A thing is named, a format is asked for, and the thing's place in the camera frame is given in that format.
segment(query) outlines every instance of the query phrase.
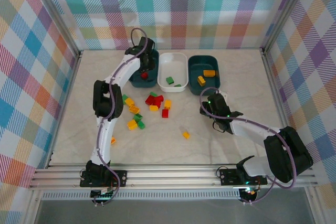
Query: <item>floor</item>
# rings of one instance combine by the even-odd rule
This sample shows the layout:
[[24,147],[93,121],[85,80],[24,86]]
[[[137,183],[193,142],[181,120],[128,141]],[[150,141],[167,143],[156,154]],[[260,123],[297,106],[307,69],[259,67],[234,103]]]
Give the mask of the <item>floor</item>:
[[[182,52],[188,56],[217,58],[220,90],[227,92],[232,111],[260,123],[281,127],[259,50],[159,50]],[[124,51],[85,51],[57,136],[51,164],[86,163],[97,139],[96,117],[92,109],[93,84],[106,78],[119,64]],[[172,100],[170,118],[151,112],[144,103],[149,93]],[[130,131],[133,114],[124,110],[114,128],[116,143],[111,145],[112,163],[236,163],[249,155],[265,156],[263,147],[246,138],[220,133],[212,120],[199,114],[198,97],[189,88],[181,93],[164,93],[154,88],[122,90],[141,109],[146,128]],[[182,136],[186,129],[191,137]]]
[[41,201],[35,223],[313,224],[304,190],[276,188],[252,206],[243,206],[238,200],[115,200],[101,208],[89,200],[48,200]]

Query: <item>white table surface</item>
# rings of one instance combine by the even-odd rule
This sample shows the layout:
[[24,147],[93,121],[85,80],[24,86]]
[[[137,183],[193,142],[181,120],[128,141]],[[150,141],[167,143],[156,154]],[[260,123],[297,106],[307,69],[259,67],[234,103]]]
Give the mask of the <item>white table surface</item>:
[[[240,111],[254,121],[281,127],[259,50],[159,50],[217,58],[220,90],[228,93],[231,111]],[[106,78],[120,63],[124,51],[84,51],[78,73],[60,125],[51,164],[86,163],[97,139],[96,117],[92,108],[93,84]],[[169,119],[161,110],[149,111],[145,100],[153,91],[172,100]],[[236,163],[249,155],[265,156],[265,150],[251,140],[220,133],[212,121],[199,114],[198,96],[189,87],[181,93],[164,93],[153,88],[134,88],[128,82],[122,93],[140,107],[144,130],[130,131],[133,114],[125,106],[114,128],[116,143],[111,145],[111,162],[124,164],[216,164]],[[191,137],[182,136],[187,129]]]

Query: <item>yellow toy brick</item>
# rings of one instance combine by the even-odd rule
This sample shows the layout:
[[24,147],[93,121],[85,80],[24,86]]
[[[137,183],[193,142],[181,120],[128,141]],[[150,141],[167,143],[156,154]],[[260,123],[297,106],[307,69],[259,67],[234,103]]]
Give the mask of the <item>yellow toy brick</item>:
[[205,85],[205,80],[204,80],[203,76],[199,76],[197,78],[197,81],[201,85],[201,87],[203,87]]
[[128,128],[132,131],[138,127],[138,124],[136,121],[133,119],[127,123]]
[[170,107],[172,106],[172,101],[171,100],[165,100],[164,101],[164,108],[167,110],[170,110]]
[[159,107],[156,106],[156,105],[149,105],[149,110],[150,110],[150,111],[158,111],[158,110],[159,110]]
[[130,106],[130,111],[135,115],[140,113],[140,109],[137,106],[134,106],[134,105]]
[[132,106],[132,105],[135,105],[134,101],[133,101],[131,98],[129,98],[129,97],[125,100],[125,103],[126,103],[129,107]]
[[203,70],[204,77],[215,77],[216,71],[215,70]]
[[183,135],[186,139],[188,139],[188,138],[190,137],[190,134],[189,134],[188,132],[184,132],[182,135]]

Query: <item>red toy brick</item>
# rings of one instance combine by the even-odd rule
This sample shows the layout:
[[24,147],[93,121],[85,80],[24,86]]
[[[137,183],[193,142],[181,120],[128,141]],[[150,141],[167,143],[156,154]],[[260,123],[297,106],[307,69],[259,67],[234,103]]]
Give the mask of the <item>red toy brick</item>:
[[158,97],[155,97],[157,101],[163,102],[163,95],[159,95]]
[[169,110],[163,109],[162,110],[162,118],[169,118]]
[[140,75],[140,77],[143,79],[143,80],[146,80],[148,78],[148,73],[147,72],[144,72]]
[[148,98],[147,98],[147,100],[145,101],[145,103],[147,104],[147,105],[153,105],[153,103],[154,103],[154,96],[152,96],[152,95],[150,95]]
[[156,105],[158,108],[161,107],[161,102],[159,102],[158,100],[154,99],[153,105]]

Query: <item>teal bin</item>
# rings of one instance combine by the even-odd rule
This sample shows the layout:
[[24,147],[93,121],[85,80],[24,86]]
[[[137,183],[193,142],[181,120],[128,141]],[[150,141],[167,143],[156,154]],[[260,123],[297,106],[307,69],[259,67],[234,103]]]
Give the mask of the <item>teal bin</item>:
[[[216,76],[215,77],[204,77],[203,70],[215,70]],[[215,87],[218,88],[220,85],[220,78],[219,78],[219,68],[217,59],[210,55],[195,55],[191,56],[188,60],[188,75],[189,75],[189,85],[190,91],[194,95],[200,95],[202,90],[208,87]],[[205,86],[201,87],[198,83],[197,78],[198,76],[203,76],[205,80]],[[204,92],[203,95],[210,95],[213,94],[214,90],[207,90]]]
[[140,71],[136,71],[129,79],[133,87],[136,88],[151,88],[156,85],[157,83],[157,75],[159,70],[159,52],[153,50],[153,59],[155,62],[155,68],[147,71],[148,78],[143,80],[140,76]]

